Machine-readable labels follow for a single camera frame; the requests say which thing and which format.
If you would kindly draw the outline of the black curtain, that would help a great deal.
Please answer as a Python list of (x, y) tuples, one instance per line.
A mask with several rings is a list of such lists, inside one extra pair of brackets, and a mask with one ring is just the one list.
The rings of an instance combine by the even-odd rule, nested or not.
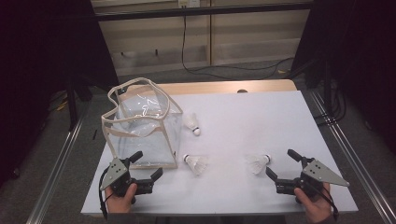
[(92, 0), (0, 0), (0, 187), (33, 147), (56, 91), (119, 83)]
[(328, 71), (396, 154), (396, 0), (312, 0), (291, 67)]

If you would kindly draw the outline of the black horizontal metal bar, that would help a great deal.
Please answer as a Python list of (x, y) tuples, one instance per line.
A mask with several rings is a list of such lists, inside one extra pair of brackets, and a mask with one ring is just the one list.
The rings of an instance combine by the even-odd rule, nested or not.
[(135, 11), (135, 12), (97, 13), (94, 16), (94, 18), (97, 21), (158, 19), (158, 18), (205, 16), (205, 15), (219, 15), (219, 14), (305, 10), (305, 9), (310, 9), (313, 5), (314, 5), (313, 2), (297, 2), (297, 3), (279, 3), (279, 4), (251, 5), (251, 6), (195, 7), (195, 8), (191, 7), (184, 9), (176, 8), (176, 9), (159, 9), (159, 10)]

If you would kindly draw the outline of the clear plastic bag beige trim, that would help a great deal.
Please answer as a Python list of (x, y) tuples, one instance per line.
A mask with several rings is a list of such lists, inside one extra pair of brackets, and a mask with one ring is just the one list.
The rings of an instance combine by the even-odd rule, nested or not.
[(124, 159), (137, 151), (143, 157), (135, 169), (176, 168), (183, 110), (153, 81), (138, 77), (112, 88), (113, 108), (101, 117), (111, 154)]

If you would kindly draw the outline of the white wall socket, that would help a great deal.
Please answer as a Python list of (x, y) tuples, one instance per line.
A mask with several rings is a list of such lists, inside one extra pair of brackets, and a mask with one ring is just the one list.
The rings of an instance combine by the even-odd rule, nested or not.
[(178, 6), (180, 8), (188, 8), (188, 7), (200, 7), (200, 0), (177, 0)]

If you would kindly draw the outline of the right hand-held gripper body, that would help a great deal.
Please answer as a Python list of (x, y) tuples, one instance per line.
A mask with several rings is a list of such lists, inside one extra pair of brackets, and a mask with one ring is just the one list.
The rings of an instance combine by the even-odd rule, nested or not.
[(349, 186), (349, 183), (343, 177), (319, 160), (300, 157), (296, 161), (302, 164), (300, 176), (294, 179), (279, 179), (275, 175), (277, 193), (293, 195), (294, 190), (299, 188), (308, 198), (314, 198), (322, 192), (324, 182), (343, 187)]

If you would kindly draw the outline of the metal floor rail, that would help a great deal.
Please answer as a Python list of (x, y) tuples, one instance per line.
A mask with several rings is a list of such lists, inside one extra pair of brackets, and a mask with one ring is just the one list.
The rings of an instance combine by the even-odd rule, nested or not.
[(381, 216), (385, 224), (396, 224), (396, 213), (393, 211), (388, 199), (383, 194), (380, 187), (375, 183), (374, 179), (364, 167), (361, 159), (348, 141), (341, 127), (335, 119), (333, 119), (325, 109), (324, 100), (317, 91), (310, 93), (321, 116), (325, 120), (326, 126), (331, 130), (332, 135), (337, 141), (339, 147), (344, 152), (346, 159), (349, 161), (357, 178), (362, 183), (363, 188), (367, 192), (370, 200), (374, 204), (375, 209)]
[(41, 190), (38, 199), (35, 202), (35, 206), (28, 217), (25, 224), (42, 224), (44, 217), (48, 211), (51, 199), (54, 192), (58, 186), (61, 175), (64, 171), (64, 167), (68, 161), (69, 155), (74, 147), (74, 144), (78, 138), (82, 123), (86, 117), (87, 113), (82, 111), (80, 117), (77, 119), (75, 126), (66, 136), (61, 152), (55, 162), (53, 168), (51, 169), (49, 178)]

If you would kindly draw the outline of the person's right hand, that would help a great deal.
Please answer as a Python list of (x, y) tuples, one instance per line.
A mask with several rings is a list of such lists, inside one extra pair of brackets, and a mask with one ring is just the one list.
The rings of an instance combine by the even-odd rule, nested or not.
[(299, 188), (296, 188), (294, 193), (304, 206), (305, 218), (308, 224), (335, 224), (332, 207), (325, 199), (321, 196), (317, 199), (309, 199)]

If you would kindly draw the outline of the person's left hand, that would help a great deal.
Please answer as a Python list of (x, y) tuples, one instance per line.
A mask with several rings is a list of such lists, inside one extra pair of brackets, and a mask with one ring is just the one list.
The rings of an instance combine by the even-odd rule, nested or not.
[(132, 184), (123, 197), (118, 197), (113, 194), (111, 187), (107, 187), (105, 189), (107, 211), (109, 213), (129, 213), (136, 190), (137, 185)]

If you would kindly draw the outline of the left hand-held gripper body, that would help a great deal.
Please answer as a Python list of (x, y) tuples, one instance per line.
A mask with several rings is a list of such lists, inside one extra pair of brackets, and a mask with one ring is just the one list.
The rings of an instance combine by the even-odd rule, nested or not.
[(152, 192), (154, 181), (151, 179), (135, 179), (130, 175), (129, 159), (114, 159), (107, 167), (107, 172), (99, 184), (99, 190), (105, 190), (111, 187), (113, 193), (123, 197), (130, 185), (136, 184), (136, 195), (150, 194)]

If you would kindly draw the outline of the white table cover sheet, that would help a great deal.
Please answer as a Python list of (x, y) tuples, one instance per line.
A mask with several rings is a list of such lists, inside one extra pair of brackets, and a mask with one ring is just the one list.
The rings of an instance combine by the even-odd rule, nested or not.
[[(254, 175), (250, 171), (247, 155), (269, 155), (269, 166), (279, 177), (294, 179), (301, 174), (302, 164), (287, 154), (293, 149), (341, 175), (299, 91), (179, 94), (171, 98), (183, 110), (177, 167), (129, 166), (134, 178), (147, 178), (163, 168), (153, 191), (137, 196), (133, 206), (137, 214), (231, 216), (301, 211), (293, 196), (276, 192), (275, 182), (266, 174)], [(184, 116), (191, 113), (198, 119), (199, 136), (184, 125)], [(201, 175), (195, 175), (183, 161), (186, 154), (208, 157)], [(106, 143), (83, 214), (101, 213), (99, 184), (114, 158)], [(348, 187), (333, 184), (332, 196), (340, 211), (356, 210)]]

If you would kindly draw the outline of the black metal stand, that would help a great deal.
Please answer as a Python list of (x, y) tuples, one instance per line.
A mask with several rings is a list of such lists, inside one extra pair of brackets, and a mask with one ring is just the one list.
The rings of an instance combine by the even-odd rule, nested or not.
[(69, 107), (70, 126), (69, 130), (72, 131), (78, 122), (78, 112), (76, 107), (75, 91), (73, 87), (73, 80), (70, 77), (66, 82), (67, 103)]

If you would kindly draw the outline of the white shuttlecock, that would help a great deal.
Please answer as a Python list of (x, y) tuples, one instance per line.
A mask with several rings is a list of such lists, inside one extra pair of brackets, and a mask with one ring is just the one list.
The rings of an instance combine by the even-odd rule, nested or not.
[(208, 157), (186, 154), (183, 156), (183, 161), (189, 165), (195, 175), (201, 175), (207, 167)]
[(271, 157), (267, 154), (247, 155), (247, 164), (254, 175), (258, 175), (270, 162)]
[(199, 122), (194, 113), (185, 115), (183, 122), (184, 125), (190, 129), (195, 136), (199, 136), (201, 134)]

